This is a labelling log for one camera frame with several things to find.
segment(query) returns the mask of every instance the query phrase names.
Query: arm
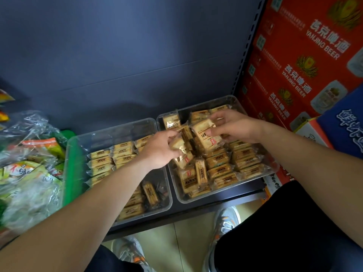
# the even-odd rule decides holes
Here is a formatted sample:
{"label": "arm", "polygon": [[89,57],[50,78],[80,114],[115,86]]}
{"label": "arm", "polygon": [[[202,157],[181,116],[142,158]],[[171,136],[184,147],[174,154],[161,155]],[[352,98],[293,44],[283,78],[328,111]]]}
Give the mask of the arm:
{"label": "arm", "polygon": [[363,160],[301,137],[277,125],[236,111],[223,117],[210,135],[261,143],[290,172],[315,203],[352,240],[363,247]]}
{"label": "arm", "polygon": [[180,155],[158,132],[142,153],[0,251],[4,271],[84,271],[117,216],[152,169]]}

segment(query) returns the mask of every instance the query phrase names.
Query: clear plastic container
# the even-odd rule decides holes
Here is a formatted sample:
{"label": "clear plastic container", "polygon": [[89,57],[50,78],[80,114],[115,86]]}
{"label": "clear plastic container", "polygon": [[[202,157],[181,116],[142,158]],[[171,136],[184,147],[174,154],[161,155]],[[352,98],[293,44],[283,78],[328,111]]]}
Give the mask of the clear plastic container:
{"label": "clear plastic container", "polygon": [[[207,101],[207,102],[200,103],[200,104],[197,104],[197,105],[189,106],[187,108],[178,109],[180,122],[182,124],[185,123],[188,120],[189,114],[191,112],[196,112],[198,110],[200,111],[200,110],[206,110],[206,109],[213,109],[213,108],[225,105],[225,104],[229,104],[229,105],[232,106],[232,109],[235,109],[235,110],[245,114],[244,109],[242,108],[242,106],[239,103],[239,101],[237,100],[237,98],[235,96],[233,96],[233,95],[227,95],[227,96],[223,96],[221,98],[217,98],[217,99],[214,99],[214,100],[211,100],[211,101]],[[164,123],[163,123],[163,116],[166,115],[166,114],[168,114],[168,113],[161,114],[161,115],[159,115],[157,117],[157,127],[158,127],[158,129],[160,131],[165,130],[165,126],[164,126]],[[179,177],[178,177],[178,175],[176,174],[176,172],[174,170],[174,163],[169,162],[168,166],[169,166],[169,170],[170,170],[170,175],[171,175],[171,179],[172,179],[172,182],[173,182],[173,185],[174,185],[174,188],[175,188],[175,194],[176,194],[176,197],[178,198],[178,200],[181,203],[190,203],[190,202],[196,201],[198,199],[205,198],[207,196],[216,194],[218,192],[233,188],[233,187],[235,187],[237,185],[241,185],[242,183],[246,183],[246,182],[252,181],[252,180],[257,179],[257,178],[261,178],[263,176],[266,176],[266,175],[269,175],[269,174],[272,174],[272,173],[276,173],[278,171],[278,169],[279,169],[279,164],[277,163],[277,161],[270,155],[270,153],[268,153],[265,150],[265,148],[261,144],[254,144],[254,146],[256,148],[258,148],[258,153],[259,154],[264,155],[264,158],[261,161],[261,163],[268,165],[270,167],[269,170],[267,170],[265,173],[263,173],[263,174],[261,174],[261,175],[259,175],[257,177],[248,178],[246,180],[240,181],[238,183],[229,185],[229,186],[224,187],[224,188],[220,188],[218,190],[211,191],[209,193],[206,193],[204,195],[201,195],[201,196],[198,196],[198,197],[195,197],[195,198],[189,198],[187,195],[184,194],[182,186],[180,184]]]}
{"label": "clear plastic container", "polygon": [[[86,174],[86,171],[89,170],[86,165],[86,162],[89,160],[87,157],[89,153],[108,148],[118,143],[137,140],[156,132],[157,124],[155,119],[147,118],[70,138],[67,144],[64,166],[65,188],[63,206],[69,204],[75,200],[76,197],[80,196],[89,189],[89,186],[85,183],[90,178],[90,176]],[[158,185],[162,185],[167,190],[167,194],[163,197],[162,207],[147,211],[142,215],[117,221],[113,224],[113,226],[158,214],[170,209],[173,200],[166,168],[163,167],[152,170],[146,175],[144,181],[151,182],[155,188]]]}

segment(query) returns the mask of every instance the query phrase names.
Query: hand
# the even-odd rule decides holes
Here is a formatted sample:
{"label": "hand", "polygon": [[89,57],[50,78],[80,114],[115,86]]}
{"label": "hand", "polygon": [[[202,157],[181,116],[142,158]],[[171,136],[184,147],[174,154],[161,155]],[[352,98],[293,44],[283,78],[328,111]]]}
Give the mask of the hand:
{"label": "hand", "polygon": [[264,129],[265,121],[251,118],[237,111],[226,109],[212,114],[210,117],[215,128],[206,131],[207,136],[229,134],[228,142],[240,139],[247,143],[259,143]]}
{"label": "hand", "polygon": [[157,132],[148,139],[138,157],[147,160],[150,170],[165,166],[170,160],[183,154],[181,150],[172,150],[168,145],[171,137],[177,134],[172,130]]}

